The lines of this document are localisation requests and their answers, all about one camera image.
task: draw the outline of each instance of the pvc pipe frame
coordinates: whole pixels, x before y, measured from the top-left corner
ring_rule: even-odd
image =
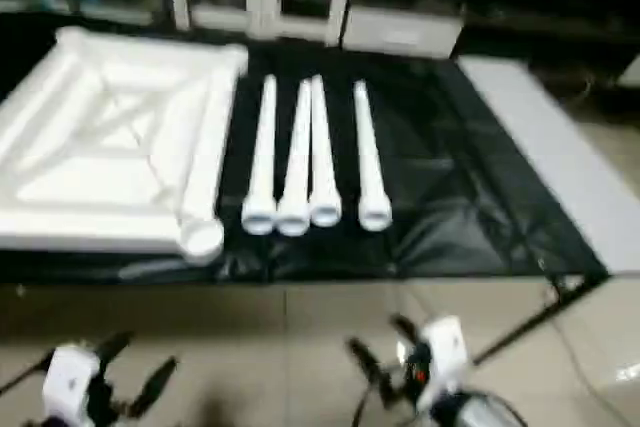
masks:
[[[196,122],[199,131],[192,136],[197,139],[195,145],[193,149],[174,145],[186,154],[193,152],[193,155],[187,155],[185,159],[185,162],[191,162],[191,165],[184,174],[184,193],[177,192],[181,197],[176,206],[179,218],[176,218],[175,211],[166,207],[146,204],[135,204],[127,206],[126,209],[103,204],[31,205],[13,198],[11,182],[6,184],[10,180],[9,176],[4,180],[4,184],[0,185],[3,190],[0,198],[0,246],[158,253],[172,253],[178,247],[188,261],[208,262],[220,251],[224,236],[224,230],[213,214],[213,207],[233,108],[235,82],[237,76],[246,68],[246,50],[237,46],[229,46],[224,50],[206,46],[196,49],[188,44],[183,46],[179,43],[134,41],[127,38],[121,40],[119,36],[84,32],[76,28],[61,29],[58,32],[58,45],[3,103],[0,115],[0,131],[4,134],[0,138],[2,163],[6,167],[7,164],[21,159],[19,154],[31,146],[28,141],[33,139],[31,134],[34,126],[38,127],[42,116],[49,117],[47,111],[51,108],[52,102],[56,105],[58,97],[73,91],[69,90],[69,83],[77,78],[77,69],[83,64],[83,52],[76,50],[76,38],[79,36],[87,36],[91,50],[101,47],[102,44],[113,44],[113,49],[107,50],[120,48],[126,59],[130,57],[127,53],[128,45],[131,44],[134,47],[132,50],[145,50],[150,54],[156,54],[156,57],[162,57],[165,63],[167,60],[177,61],[173,62],[172,66],[175,64],[178,69],[183,69],[176,71],[176,74],[182,75],[181,72],[184,72],[185,78],[203,73],[201,67],[206,66],[204,72],[208,70],[207,83],[210,85],[206,105],[202,110],[190,111],[190,115],[198,116],[200,121]],[[213,70],[209,67],[212,63],[215,66]],[[85,81],[93,84],[90,75],[85,77],[81,82],[83,85]],[[195,94],[190,94],[193,96],[189,99],[196,100]],[[68,117],[71,113],[67,111],[64,115]],[[46,147],[41,149],[43,153],[46,151],[48,155],[51,149],[56,150],[57,143],[65,136],[70,126],[82,122],[79,117],[83,115],[78,116],[74,112],[72,117],[74,119],[69,120],[69,125],[56,124],[55,128],[53,125],[50,126],[56,132],[60,132],[60,139],[52,138],[51,141],[56,145],[43,146]],[[185,138],[173,133],[164,137],[166,142],[174,142],[178,137]]]
[[[297,237],[309,228],[309,136],[311,127],[311,84],[300,82],[298,103],[291,134],[284,192],[278,204],[276,225],[281,234]]]
[[[342,203],[333,172],[331,139],[322,77],[311,79],[311,149],[313,187],[309,197],[311,221],[318,227],[331,227],[342,216]]]
[[[354,88],[358,156],[360,161],[360,203],[358,217],[365,230],[379,232],[391,225],[391,202],[385,193],[380,170],[367,86],[359,80]]]
[[[242,227],[252,235],[269,234],[276,222],[273,159],[276,134],[276,78],[265,78],[253,153],[249,192],[242,205]]]

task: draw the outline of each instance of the cable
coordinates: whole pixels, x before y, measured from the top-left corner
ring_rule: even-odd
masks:
[[[549,299],[544,297],[543,300],[544,300],[544,303],[546,305],[547,301]],[[569,362],[571,363],[571,366],[573,367],[573,370],[574,370],[576,376],[578,377],[578,380],[580,381],[582,386],[587,390],[587,392],[593,398],[593,400],[595,400],[600,405],[600,407],[602,407],[603,410],[605,410],[614,419],[616,419],[618,424],[621,425],[622,427],[638,427],[638,426],[634,425],[629,419],[627,419],[611,402],[609,402],[607,399],[605,399],[596,390],[596,388],[593,386],[593,384],[589,380],[589,377],[585,373],[584,368],[582,367],[582,364],[580,363],[580,360],[578,359],[578,354],[576,353],[575,348],[571,344],[571,341],[569,340],[567,334],[564,332],[562,327],[559,325],[557,319],[556,318],[551,318],[550,319],[550,323],[551,323],[551,326],[553,327],[553,329],[558,334],[558,337],[560,338],[560,342],[562,343],[565,351],[567,352],[567,356],[569,357]]]

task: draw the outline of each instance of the white pvc pipe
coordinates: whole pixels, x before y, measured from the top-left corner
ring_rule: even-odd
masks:
[[[59,41],[11,92],[0,111],[0,161],[5,161],[19,139],[29,136],[27,126],[73,82],[79,68],[77,56]]]
[[[309,137],[311,124],[311,85],[300,82],[298,104],[291,134],[291,147],[284,192],[278,204],[277,226],[289,237],[304,234],[309,228]]]
[[[224,226],[214,208],[224,162],[227,132],[238,74],[247,65],[246,51],[230,54],[226,66],[216,69],[202,116],[191,172],[184,192],[178,246],[185,259],[205,265],[222,251]]]
[[[364,81],[356,82],[354,96],[361,189],[358,217],[364,229],[378,232],[391,225],[391,202],[384,191],[371,108]]]
[[[273,158],[276,134],[276,78],[267,76],[253,153],[249,193],[242,205],[242,227],[253,235],[273,230],[276,201],[273,198]]]
[[[95,212],[20,206],[3,208],[0,247],[28,250],[174,253],[172,212]]]
[[[148,160],[162,188],[176,193],[185,190],[189,161],[198,140],[194,132],[199,131],[210,85],[207,76],[157,101],[162,121],[151,142]],[[182,203],[180,195],[173,199],[172,207],[178,208]]]
[[[318,227],[330,227],[340,220],[342,204],[336,188],[331,157],[331,139],[322,77],[311,80],[311,148],[313,188],[309,197],[311,221]]]

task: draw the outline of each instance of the black plastic sheet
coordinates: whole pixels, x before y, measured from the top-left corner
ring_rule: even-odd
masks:
[[[26,75],[63,25],[95,31],[175,34],[55,15],[0,16],[2,42],[23,49],[5,57],[2,93]],[[229,43],[232,36],[195,33],[184,40]],[[247,43],[248,75],[240,79],[218,205],[224,253],[192,267],[179,256],[0,251],[0,281],[23,283],[270,283],[414,277],[600,274],[598,262],[502,129],[451,61],[344,52],[306,42]],[[312,227],[301,238],[255,237],[240,225],[257,127],[262,82],[278,83],[275,192],[282,193],[300,80],[321,74],[343,219]],[[367,82],[393,206],[382,233],[357,222],[360,193],[353,83]]]

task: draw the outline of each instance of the floor tile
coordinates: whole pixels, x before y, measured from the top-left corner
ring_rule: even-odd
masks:
[[[146,375],[168,356],[176,355],[180,361],[161,401],[137,425],[284,425],[282,289],[119,288],[62,293],[59,299],[28,293],[15,304],[13,320],[29,321],[13,322],[0,342],[0,382],[53,345],[99,340],[131,329],[135,342],[108,370],[118,396],[133,397]],[[0,399],[3,424],[19,425],[29,415],[39,418],[41,387],[42,379],[34,378]]]
[[[396,337],[387,320],[396,305],[389,284],[287,289],[288,425],[350,425],[366,381],[345,342],[359,336],[381,360],[393,359]],[[372,411],[382,422],[381,409]]]

